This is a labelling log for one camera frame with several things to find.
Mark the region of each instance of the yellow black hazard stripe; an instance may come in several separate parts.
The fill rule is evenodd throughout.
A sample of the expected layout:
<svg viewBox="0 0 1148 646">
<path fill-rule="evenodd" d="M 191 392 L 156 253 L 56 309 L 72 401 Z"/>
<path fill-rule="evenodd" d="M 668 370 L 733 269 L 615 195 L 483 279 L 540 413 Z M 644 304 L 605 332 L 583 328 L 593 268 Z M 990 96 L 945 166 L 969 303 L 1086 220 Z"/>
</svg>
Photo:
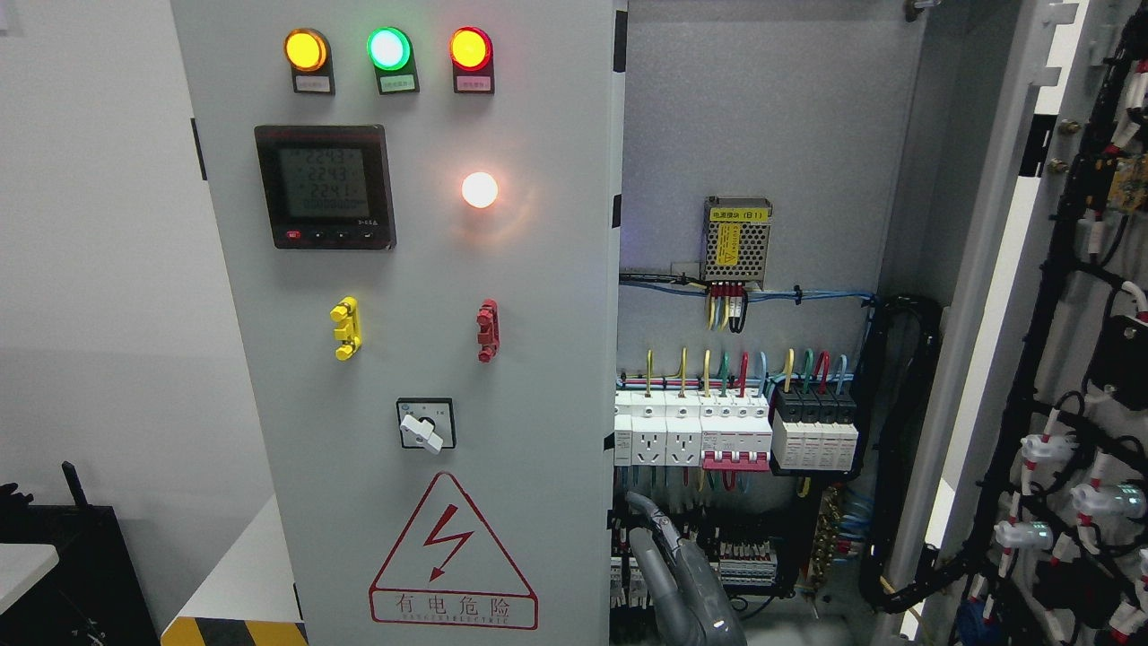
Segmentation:
<svg viewBox="0 0 1148 646">
<path fill-rule="evenodd" d="M 177 617 L 160 639 L 163 646 L 307 646 L 301 623 Z"/>
</svg>

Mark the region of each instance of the red warning sign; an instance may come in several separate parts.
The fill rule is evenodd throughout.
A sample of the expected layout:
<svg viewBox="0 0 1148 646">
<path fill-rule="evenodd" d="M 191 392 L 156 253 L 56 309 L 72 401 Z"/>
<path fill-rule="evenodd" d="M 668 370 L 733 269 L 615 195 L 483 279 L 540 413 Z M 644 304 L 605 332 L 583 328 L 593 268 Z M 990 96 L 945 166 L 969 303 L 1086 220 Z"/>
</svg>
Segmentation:
<svg viewBox="0 0 1148 646">
<path fill-rule="evenodd" d="M 371 584 L 371 616 L 536 630 L 538 597 L 458 480 L 440 472 Z"/>
</svg>

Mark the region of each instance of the white indicator light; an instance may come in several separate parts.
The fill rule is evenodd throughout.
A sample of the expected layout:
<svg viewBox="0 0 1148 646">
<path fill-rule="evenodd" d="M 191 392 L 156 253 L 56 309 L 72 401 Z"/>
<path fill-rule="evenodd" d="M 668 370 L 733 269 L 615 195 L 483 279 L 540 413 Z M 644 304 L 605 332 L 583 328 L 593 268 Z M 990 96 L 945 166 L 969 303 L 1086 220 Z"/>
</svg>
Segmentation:
<svg viewBox="0 0 1148 646">
<path fill-rule="evenodd" d="M 487 208 L 498 197 L 498 182 L 489 172 L 472 172 L 463 180 L 463 199 L 474 208 Z"/>
</svg>

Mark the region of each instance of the digital power meter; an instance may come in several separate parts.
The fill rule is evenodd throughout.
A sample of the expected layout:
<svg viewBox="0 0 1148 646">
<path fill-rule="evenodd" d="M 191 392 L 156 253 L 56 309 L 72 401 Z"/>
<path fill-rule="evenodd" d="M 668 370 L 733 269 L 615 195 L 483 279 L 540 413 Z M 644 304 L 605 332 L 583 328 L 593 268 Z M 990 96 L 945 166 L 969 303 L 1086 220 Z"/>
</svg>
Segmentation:
<svg viewBox="0 0 1148 646">
<path fill-rule="evenodd" d="M 259 125 L 255 147 L 276 247 L 394 248 L 381 125 Z"/>
</svg>

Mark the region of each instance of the lightning bolt symbol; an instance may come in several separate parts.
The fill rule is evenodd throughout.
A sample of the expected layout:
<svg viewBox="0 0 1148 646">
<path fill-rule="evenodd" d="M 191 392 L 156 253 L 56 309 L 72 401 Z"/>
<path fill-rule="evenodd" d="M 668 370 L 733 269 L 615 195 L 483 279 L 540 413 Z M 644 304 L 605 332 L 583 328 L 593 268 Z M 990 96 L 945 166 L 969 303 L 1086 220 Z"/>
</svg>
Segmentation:
<svg viewBox="0 0 1148 646">
<path fill-rule="evenodd" d="M 440 543 L 450 543 L 451 540 L 458 542 L 455 545 L 455 548 L 450 551 L 450 554 L 447 554 L 447 560 L 444 560 L 442 565 L 439 566 L 437 568 L 430 570 L 430 581 L 434 581 L 441 577 L 442 575 L 447 574 L 445 571 L 443 571 L 443 568 L 445 568 L 447 563 L 449 563 L 450 560 L 455 558 L 455 554 L 458 554 L 458 551 L 461 550 L 464 545 L 466 545 L 466 542 L 470 540 L 471 536 L 474 534 L 473 531 L 467 531 L 463 534 L 456 534 L 453 536 L 443 536 L 443 537 L 439 536 L 439 532 L 442 531 L 442 528 L 447 527 L 447 523 L 449 523 L 450 520 L 455 517 L 456 512 L 458 512 L 458 507 L 453 505 L 448 505 L 447 509 L 442 513 L 442 517 L 439 519 L 439 522 L 435 524 L 434 529 L 430 530 L 430 536 L 428 536 L 427 539 L 422 543 L 422 546 L 427 547 L 430 545 L 439 545 Z"/>
</svg>

